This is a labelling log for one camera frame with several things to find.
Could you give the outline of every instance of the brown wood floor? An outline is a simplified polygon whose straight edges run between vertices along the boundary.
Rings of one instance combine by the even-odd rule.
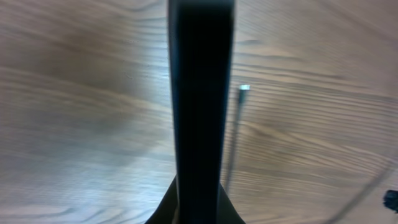
[[[0,223],[151,215],[175,173],[165,8],[0,0]],[[225,158],[248,83],[230,192],[247,223],[395,222],[382,196],[398,187],[397,12],[395,0],[238,1]]]

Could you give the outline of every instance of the wooden table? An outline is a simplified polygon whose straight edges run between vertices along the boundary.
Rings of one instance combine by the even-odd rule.
[[[247,223],[393,223],[397,7],[238,1],[224,158],[248,83],[230,192]],[[151,215],[175,173],[165,8],[0,0],[0,223]]]

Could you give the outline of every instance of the black vertical bar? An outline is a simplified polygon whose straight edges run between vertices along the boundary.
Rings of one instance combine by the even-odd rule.
[[[170,0],[169,49],[179,222],[216,223],[233,0]]]

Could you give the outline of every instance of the white tip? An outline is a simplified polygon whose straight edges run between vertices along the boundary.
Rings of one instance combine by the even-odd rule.
[[[247,85],[247,84],[245,84],[245,85],[240,85],[240,86],[239,86],[239,89],[240,89],[240,90],[250,90],[250,85]]]

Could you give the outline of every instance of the wood grain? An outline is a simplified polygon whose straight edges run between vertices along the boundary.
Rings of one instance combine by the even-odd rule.
[[[238,2],[247,223],[393,223],[393,0]],[[174,173],[164,0],[0,0],[0,223],[143,223]]]

